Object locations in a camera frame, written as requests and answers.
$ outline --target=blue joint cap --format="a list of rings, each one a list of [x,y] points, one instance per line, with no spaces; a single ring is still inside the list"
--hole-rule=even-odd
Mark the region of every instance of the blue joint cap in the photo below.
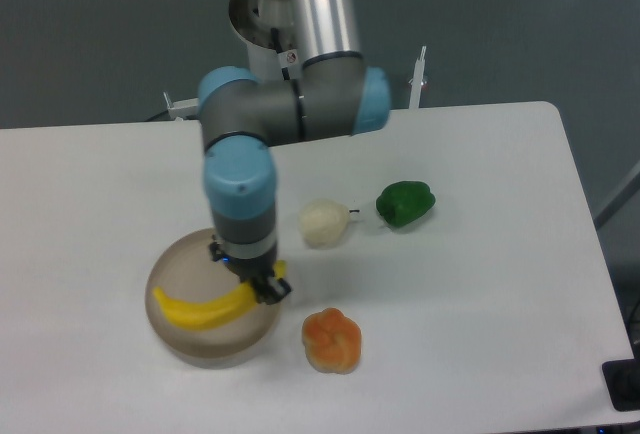
[[[211,71],[202,78],[198,86],[198,115],[211,94],[233,81],[258,82],[258,78],[249,69],[242,67],[227,66]]]
[[[267,146],[251,136],[226,137],[204,159],[211,209],[234,220],[253,219],[276,201],[276,168]]]
[[[384,71],[369,67],[364,78],[362,100],[353,124],[353,135],[382,129],[389,120],[391,90]]]

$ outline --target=toy banana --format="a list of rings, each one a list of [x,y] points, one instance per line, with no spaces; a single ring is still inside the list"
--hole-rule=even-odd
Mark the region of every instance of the toy banana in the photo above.
[[[277,279],[283,278],[286,263],[277,261],[273,270]],[[153,296],[167,321],[187,331],[215,329],[238,319],[258,305],[255,292],[248,282],[241,283],[222,297],[203,303],[173,299],[161,287],[153,289]]]

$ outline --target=toy food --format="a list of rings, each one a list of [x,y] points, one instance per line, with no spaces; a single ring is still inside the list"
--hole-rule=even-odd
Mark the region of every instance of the toy food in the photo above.
[[[436,203],[427,184],[401,181],[387,186],[376,199],[376,209],[391,227],[404,227],[424,216]]]
[[[273,270],[281,279],[286,274],[286,263],[277,261]],[[241,283],[228,294],[203,303],[172,299],[156,287],[153,296],[167,321],[187,331],[205,331],[228,324],[256,307],[256,295],[248,282]]]
[[[307,317],[302,342],[309,363],[320,372],[346,374],[360,360],[360,328],[333,307]]]
[[[328,247],[340,240],[349,223],[349,209],[330,199],[316,199],[298,215],[298,228],[311,247]]]

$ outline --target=green pepper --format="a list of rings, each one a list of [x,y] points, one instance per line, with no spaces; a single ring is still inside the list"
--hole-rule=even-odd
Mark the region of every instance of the green pepper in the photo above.
[[[424,216],[436,196],[421,181],[401,181],[387,186],[376,199],[376,209],[391,227],[403,227]]]

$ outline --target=gray floor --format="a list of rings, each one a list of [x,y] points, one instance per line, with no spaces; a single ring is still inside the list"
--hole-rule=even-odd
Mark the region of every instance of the gray floor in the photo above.
[[[0,128],[140,121],[244,64],[228,0],[0,0]],[[595,208],[640,159],[640,0],[355,0],[364,53],[395,107],[428,45],[423,106],[546,100],[560,109]],[[553,195],[553,186],[540,186]],[[637,284],[640,196],[601,232]]]

